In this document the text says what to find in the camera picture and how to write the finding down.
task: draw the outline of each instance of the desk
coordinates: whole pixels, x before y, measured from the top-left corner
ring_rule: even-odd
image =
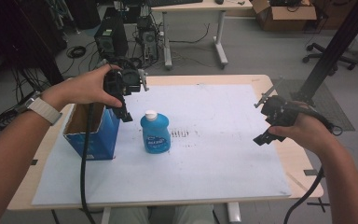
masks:
[[[213,37],[213,42],[222,68],[224,68],[228,64],[228,60],[223,50],[221,39],[226,10],[245,10],[248,8],[252,8],[252,4],[248,0],[245,1],[243,6],[228,1],[218,5],[214,0],[203,0],[201,3],[152,7],[152,11],[162,12],[165,67],[172,69],[170,39],[168,36],[169,24],[218,23],[217,35]]]
[[[262,75],[223,75],[223,76],[175,76],[175,77],[148,77],[147,82],[152,88],[153,85],[195,85],[203,84],[249,84],[253,86],[256,96],[261,96],[272,86],[271,81],[267,76]],[[69,107],[67,106],[62,112],[67,113]],[[43,168],[45,166],[48,154],[55,144],[57,134],[62,126],[63,119],[61,119],[55,126],[51,127],[48,134],[42,141],[39,149],[36,152],[35,158],[37,164],[30,167],[28,174],[22,181],[19,189],[13,197],[8,206],[10,210],[33,210],[33,209],[50,209],[50,208],[78,208],[80,204],[62,205],[62,206],[35,206],[32,205],[33,197],[36,193]],[[308,157],[301,147],[290,139],[286,139],[282,143],[274,142],[279,158],[282,162],[283,170],[286,174],[286,180],[291,189],[292,195],[290,198],[301,197],[310,187],[314,180],[314,176],[305,176],[304,170],[313,169],[310,165]],[[311,197],[320,197],[323,195],[322,187],[318,187]],[[236,199],[236,201],[249,201],[249,199]],[[210,201],[210,203],[224,203],[223,200]],[[108,205],[120,204],[93,204],[94,207],[105,207]]]

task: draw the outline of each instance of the plastic bottle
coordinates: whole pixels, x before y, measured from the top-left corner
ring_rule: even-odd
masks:
[[[157,154],[170,149],[171,136],[168,132],[168,118],[154,110],[146,110],[141,119],[145,149]]]

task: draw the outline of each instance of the office chair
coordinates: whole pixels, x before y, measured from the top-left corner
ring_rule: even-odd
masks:
[[[316,44],[316,43],[312,43],[311,45],[308,45],[307,46],[307,51],[311,51],[313,50],[314,48],[316,48],[317,50],[319,50],[321,53],[315,53],[315,54],[309,54],[307,55],[306,57],[303,58],[303,63],[307,63],[310,61],[310,58],[321,58],[324,51],[325,51],[325,48]],[[358,62],[356,62],[354,59],[350,59],[350,58],[347,58],[345,56],[341,56],[339,57],[338,59],[339,61],[342,61],[344,63],[349,63],[350,65],[347,67],[349,70],[352,70],[356,64],[358,64]],[[331,71],[331,73],[329,74],[329,76],[332,76],[336,73],[336,71],[338,70],[338,66],[337,66],[337,63],[334,64],[333,66],[333,69]]]

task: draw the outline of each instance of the watch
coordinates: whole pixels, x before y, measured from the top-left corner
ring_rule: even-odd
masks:
[[[34,94],[16,110],[18,113],[25,112],[27,110],[33,110],[36,114],[42,116],[53,126],[62,116],[62,113],[57,111],[54,107],[43,101],[40,96],[40,91],[35,91]]]

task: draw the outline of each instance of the table leg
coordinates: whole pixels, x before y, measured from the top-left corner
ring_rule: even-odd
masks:
[[[228,223],[242,223],[239,203],[227,203]]]
[[[103,219],[101,220],[101,224],[108,224],[109,223],[110,210],[111,210],[111,207],[105,207],[103,209]]]
[[[217,36],[213,37],[214,45],[216,46],[217,54],[219,55],[220,63],[222,64],[223,68],[226,66],[226,64],[228,64],[228,60],[221,43],[225,15],[225,11],[220,11],[219,24],[217,26]]]
[[[166,19],[167,12],[162,12],[162,29],[164,31],[164,61],[165,67],[169,70],[172,69],[172,59],[171,59],[171,49],[170,49],[170,39],[168,38],[168,21]]]

